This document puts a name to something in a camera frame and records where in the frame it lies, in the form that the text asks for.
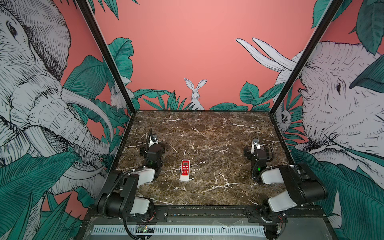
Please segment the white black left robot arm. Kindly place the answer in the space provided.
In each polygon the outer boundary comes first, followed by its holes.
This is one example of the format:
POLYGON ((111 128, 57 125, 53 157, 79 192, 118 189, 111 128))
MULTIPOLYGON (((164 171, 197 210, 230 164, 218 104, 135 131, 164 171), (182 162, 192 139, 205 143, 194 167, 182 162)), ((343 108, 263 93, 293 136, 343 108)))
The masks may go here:
POLYGON ((140 215, 152 218, 155 214, 154 201, 137 197, 137 189, 141 185, 155 181, 164 164, 162 155, 165 153, 163 144, 153 144, 140 148, 140 155, 145 157, 145 165, 134 170, 112 171, 95 201, 95 208, 105 219, 122 218, 140 215))

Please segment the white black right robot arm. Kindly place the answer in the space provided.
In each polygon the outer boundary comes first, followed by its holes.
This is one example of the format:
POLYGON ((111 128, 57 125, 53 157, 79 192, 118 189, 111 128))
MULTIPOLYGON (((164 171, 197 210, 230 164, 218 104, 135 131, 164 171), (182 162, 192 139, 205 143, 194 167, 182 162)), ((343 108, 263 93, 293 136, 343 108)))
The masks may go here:
POLYGON ((251 178, 258 184, 284 184, 286 190, 263 201, 260 214, 266 219, 295 207, 303 207, 327 198, 327 190, 307 164, 268 167, 274 152, 252 145, 244 148, 244 156, 251 161, 251 178))

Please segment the white remote control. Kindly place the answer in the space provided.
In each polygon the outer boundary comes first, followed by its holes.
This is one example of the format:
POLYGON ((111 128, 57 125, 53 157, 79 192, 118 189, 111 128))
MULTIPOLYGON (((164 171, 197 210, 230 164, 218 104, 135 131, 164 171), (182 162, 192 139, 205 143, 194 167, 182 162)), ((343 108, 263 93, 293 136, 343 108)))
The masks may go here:
POLYGON ((180 181, 186 182, 189 180, 190 180, 190 160, 182 160, 180 181))

